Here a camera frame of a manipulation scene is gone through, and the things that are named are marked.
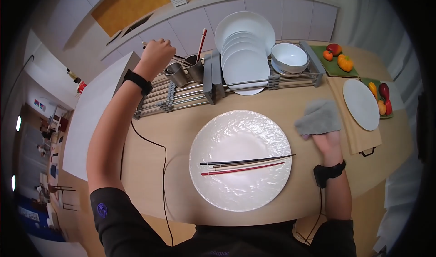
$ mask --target wrist strap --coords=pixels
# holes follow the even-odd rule
[[[138,85],[142,89],[141,94],[143,97],[147,96],[151,90],[153,90],[153,86],[151,85],[150,81],[145,80],[142,76],[132,72],[130,69],[127,71],[124,77],[124,81],[126,80],[130,80]]]
[[[317,165],[313,168],[313,174],[319,188],[324,189],[327,186],[328,179],[334,179],[342,174],[345,169],[346,162],[343,160],[342,163],[338,163],[333,167],[325,167],[322,165]]]

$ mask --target black shirt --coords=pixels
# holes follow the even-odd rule
[[[95,228],[108,257],[356,256],[351,220],[324,222],[310,246],[293,237],[293,220],[247,227],[197,226],[193,238],[170,247],[147,224],[122,190],[100,188],[92,192],[90,198]]]

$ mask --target chopsticks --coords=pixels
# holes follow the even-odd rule
[[[201,39],[200,39],[200,47],[198,48],[197,60],[195,61],[195,63],[197,63],[200,60],[200,53],[201,53],[201,49],[203,48],[204,38],[206,37],[207,32],[208,30],[206,28],[203,29],[203,34],[201,34]]]
[[[285,162],[278,162],[278,163],[268,164],[268,165],[264,165],[264,166],[239,168],[239,169],[226,170],[226,171],[209,171],[209,172],[203,172],[203,173],[201,173],[201,175],[202,176],[209,176],[209,175],[219,175],[219,174],[226,174],[226,173],[236,173],[236,172],[241,172],[241,171],[247,171],[247,170],[259,169],[259,168],[264,168],[264,167],[276,166],[276,165],[284,164],[284,163]]]
[[[144,49],[145,49],[145,47],[147,46],[147,43],[146,42],[142,42],[142,45],[144,45]],[[191,67],[193,65],[192,63],[188,62],[188,60],[186,58],[183,58],[183,57],[180,57],[180,56],[177,56],[177,55],[174,55],[172,60],[177,62],[180,65],[184,65],[184,66],[188,66],[188,67]]]
[[[286,156],[277,156],[277,157],[270,157],[270,158],[263,158],[263,159],[247,159],[247,160],[241,160],[241,161],[227,161],[227,162],[200,162],[200,165],[234,165],[234,164],[247,164],[247,163],[253,163],[253,162],[267,162],[272,161],[276,159],[284,159],[291,156],[294,156],[295,154],[286,155]]]

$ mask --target green tray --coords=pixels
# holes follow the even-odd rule
[[[356,78],[359,76],[357,74],[356,69],[353,69],[349,72],[346,72],[339,68],[337,65],[337,57],[333,57],[332,61],[328,61],[323,57],[323,53],[326,50],[325,45],[311,45],[310,46],[317,55],[317,57],[320,59],[321,63],[323,64],[324,68],[326,69],[326,73],[331,77],[339,77],[339,78]]]
[[[380,84],[381,84],[381,82],[380,82],[380,80],[376,80],[376,79],[372,79],[372,78],[360,78],[360,81],[363,83],[363,84],[365,84],[365,86],[367,86],[368,87],[368,85],[369,85],[369,82],[372,82],[372,83],[374,83],[374,85],[375,85],[375,87],[377,88],[377,98],[379,99],[379,100],[382,100],[382,101],[384,101],[384,98],[380,95],[380,93],[379,93],[379,86],[380,86]],[[389,119],[389,118],[392,118],[392,117],[394,117],[394,112],[391,112],[391,114],[389,114],[389,115],[380,115],[380,119]]]

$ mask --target wooden cutting board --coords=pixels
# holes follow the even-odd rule
[[[349,79],[350,78],[327,78],[327,82],[331,91],[333,92],[336,105],[341,112],[342,121],[344,122],[344,126],[347,131],[350,153],[353,155],[381,145],[382,137],[380,136],[379,128],[376,128],[373,131],[364,130],[361,126],[359,126],[359,124],[357,124],[348,110],[342,89],[344,88],[344,83]]]

